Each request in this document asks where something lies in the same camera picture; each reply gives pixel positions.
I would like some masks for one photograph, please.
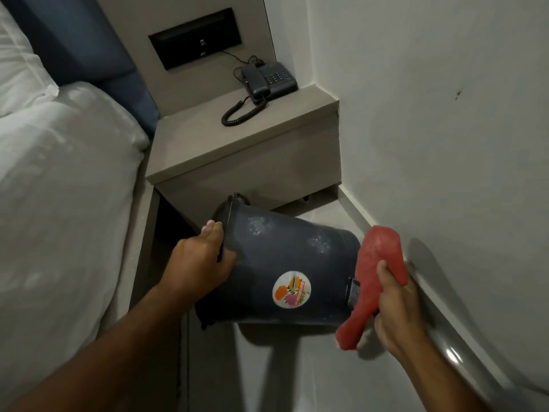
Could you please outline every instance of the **person's right arm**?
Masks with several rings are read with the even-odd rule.
[[[383,292],[375,331],[401,363],[427,412],[490,412],[429,339],[414,281],[402,287],[385,262],[377,272]]]

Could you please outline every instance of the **black telephone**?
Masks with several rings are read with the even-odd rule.
[[[237,126],[244,121],[248,121],[264,110],[269,101],[298,90],[298,82],[280,62],[263,64],[259,67],[248,64],[242,68],[242,77],[244,78],[244,86],[250,94],[249,97],[256,107],[242,117],[229,120],[231,115],[242,108],[248,98],[239,101],[237,105],[223,115],[221,123],[224,126]]]

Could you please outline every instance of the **white round sticker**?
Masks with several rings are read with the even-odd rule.
[[[273,286],[273,300],[281,308],[303,305],[311,296],[311,282],[301,272],[286,272]]]

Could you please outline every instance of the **blue headboard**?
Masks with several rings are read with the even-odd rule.
[[[60,85],[87,81],[154,136],[160,113],[95,0],[0,0]]]

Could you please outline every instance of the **red cloth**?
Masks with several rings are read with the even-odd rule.
[[[356,261],[355,279],[360,282],[359,301],[351,317],[335,333],[342,350],[356,350],[368,319],[379,309],[382,288],[377,265],[381,260],[387,262],[398,283],[402,286],[408,283],[399,234],[392,228],[374,226],[364,238]]]

